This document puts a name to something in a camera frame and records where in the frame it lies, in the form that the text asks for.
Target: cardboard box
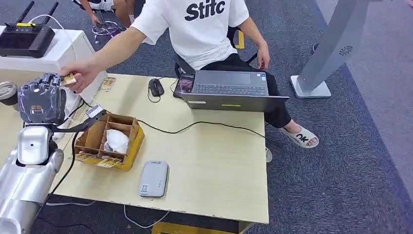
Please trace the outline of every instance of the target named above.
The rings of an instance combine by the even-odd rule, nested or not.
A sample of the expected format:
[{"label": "cardboard box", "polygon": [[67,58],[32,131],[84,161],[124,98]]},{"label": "cardboard box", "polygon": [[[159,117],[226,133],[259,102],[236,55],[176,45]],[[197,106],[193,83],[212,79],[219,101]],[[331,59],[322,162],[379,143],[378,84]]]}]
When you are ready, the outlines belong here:
[{"label": "cardboard box", "polygon": [[[103,144],[106,142],[106,130],[116,129],[123,132],[128,138],[128,149],[126,154],[108,152],[103,150]],[[145,134],[138,121],[129,116],[115,114],[106,114],[92,127],[85,131],[75,143],[75,154],[81,151],[90,155],[83,158],[84,163],[98,164],[104,159],[102,157],[119,158],[121,161],[113,167],[129,170],[135,161],[136,154],[142,144]]]}]

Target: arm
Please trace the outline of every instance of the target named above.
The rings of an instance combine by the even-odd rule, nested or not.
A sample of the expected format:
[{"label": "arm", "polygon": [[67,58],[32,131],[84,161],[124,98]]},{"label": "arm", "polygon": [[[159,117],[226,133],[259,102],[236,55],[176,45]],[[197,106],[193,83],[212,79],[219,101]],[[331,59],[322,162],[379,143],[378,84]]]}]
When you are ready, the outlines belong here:
[{"label": "arm", "polygon": [[81,93],[93,82],[99,72],[128,59],[145,38],[141,31],[130,27],[116,35],[101,50],[86,60],[69,63],[59,73],[63,76],[72,73],[76,83],[69,84],[67,87],[74,93]]},{"label": "arm", "polygon": [[94,16],[93,10],[89,5],[88,0],[80,0],[80,3],[82,4],[83,8],[85,8],[86,13],[88,13],[90,17]]},{"label": "arm", "polygon": [[100,71],[106,70],[127,60],[146,38],[145,34],[134,27],[116,35],[99,51],[88,59]]},{"label": "arm", "polygon": [[261,70],[268,68],[268,64],[270,62],[268,45],[251,17],[248,17],[244,22],[242,22],[239,28],[258,46],[258,68]]}]

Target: router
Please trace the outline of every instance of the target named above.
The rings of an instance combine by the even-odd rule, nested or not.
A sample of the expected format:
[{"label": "router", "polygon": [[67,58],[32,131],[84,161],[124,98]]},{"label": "router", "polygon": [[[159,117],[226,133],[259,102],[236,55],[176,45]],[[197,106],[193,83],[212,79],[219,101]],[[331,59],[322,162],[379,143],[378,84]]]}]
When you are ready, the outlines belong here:
[{"label": "router", "polygon": [[[29,3],[16,23],[5,23],[6,28],[0,34],[0,56],[41,58],[46,53],[55,36],[53,29],[46,26],[50,17],[46,17],[41,24],[22,23],[34,4],[34,1]],[[58,4],[55,2],[48,15],[53,14]]]}]

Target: white slide sandal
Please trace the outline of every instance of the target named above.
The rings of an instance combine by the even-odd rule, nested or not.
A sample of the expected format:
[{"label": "white slide sandal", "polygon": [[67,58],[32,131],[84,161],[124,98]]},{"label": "white slide sandal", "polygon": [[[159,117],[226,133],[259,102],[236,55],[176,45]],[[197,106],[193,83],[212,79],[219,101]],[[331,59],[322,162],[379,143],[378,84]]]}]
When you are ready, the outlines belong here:
[{"label": "white slide sandal", "polygon": [[[281,132],[287,134],[287,136],[288,136],[290,139],[292,139],[293,142],[294,142],[296,145],[298,145],[298,146],[300,146],[300,147],[302,147],[302,148],[311,149],[311,148],[316,147],[316,146],[319,144],[319,142],[320,142],[319,138],[318,138],[314,133],[312,133],[312,132],[308,131],[307,129],[303,128],[301,125],[300,125],[300,127],[301,127],[301,132],[299,132],[299,133],[289,133],[289,132],[288,132],[287,130],[285,130],[284,128],[280,128],[279,130],[280,130]],[[309,141],[309,140],[311,140],[311,139],[313,139],[313,138],[315,138],[315,139],[317,140],[317,143],[315,143],[315,144],[313,144],[313,145],[310,145],[310,146],[306,145],[307,141]]]}]

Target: office chair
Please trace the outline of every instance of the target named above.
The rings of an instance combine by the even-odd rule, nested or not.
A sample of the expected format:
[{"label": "office chair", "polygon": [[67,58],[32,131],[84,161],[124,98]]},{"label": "office chair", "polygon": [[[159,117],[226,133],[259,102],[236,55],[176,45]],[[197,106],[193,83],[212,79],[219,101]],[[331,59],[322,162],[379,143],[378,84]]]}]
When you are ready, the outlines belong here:
[{"label": "office chair", "polygon": [[[231,42],[232,47],[235,48],[235,43],[234,43],[234,37],[235,33],[241,29],[239,27],[228,27],[228,33],[226,34],[226,37],[229,39]],[[258,53],[255,53],[250,59],[245,61],[246,63],[250,64],[256,57]],[[194,75],[195,70],[183,59],[181,56],[179,56],[177,53],[175,53],[175,74],[176,77],[179,78],[182,75],[182,70],[188,74],[188,75]]]},{"label": "office chair", "polygon": [[[78,5],[82,10],[86,11],[85,8],[77,3],[76,1],[73,1],[76,5]],[[98,36],[107,36],[110,35],[111,38],[113,38],[114,34],[117,33],[117,30],[120,29],[122,30],[121,27],[117,26],[117,23],[113,22],[113,21],[108,21],[105,20],[105,18],[103,17],[103,13],[106,12],[105,10],[95,10],[92,9],[93,12],[96,14],[97,13],[97,17],[98,19],[103,23],[100,25],[94,25],[92,27],[92,32],[94,34],[94,43],[95,44],[99,44],[100,41],[97,39]]]}]

